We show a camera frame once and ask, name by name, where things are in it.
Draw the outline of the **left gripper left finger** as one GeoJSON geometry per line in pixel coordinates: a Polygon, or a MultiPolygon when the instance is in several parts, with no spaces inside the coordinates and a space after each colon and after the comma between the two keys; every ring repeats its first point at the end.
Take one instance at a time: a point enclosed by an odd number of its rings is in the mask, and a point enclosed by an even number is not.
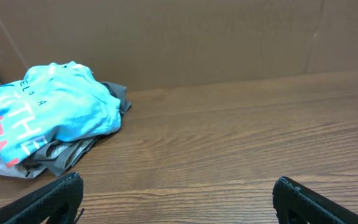
{"type": "Polygon", "coordinates": [[[0,223],[76,224],[82,199],[83,179],[71,172],[0,208],[0,223]]]}

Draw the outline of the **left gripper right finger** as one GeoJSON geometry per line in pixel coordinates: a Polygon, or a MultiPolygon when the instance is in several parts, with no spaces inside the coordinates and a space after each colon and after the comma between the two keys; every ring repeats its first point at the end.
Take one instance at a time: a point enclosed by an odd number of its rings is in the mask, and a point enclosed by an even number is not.
{"type": "Polygon", "coordinates": [[[358,214],[289,177],[276,181],[272,195],[279,224],[358,224],[358,214]]]}

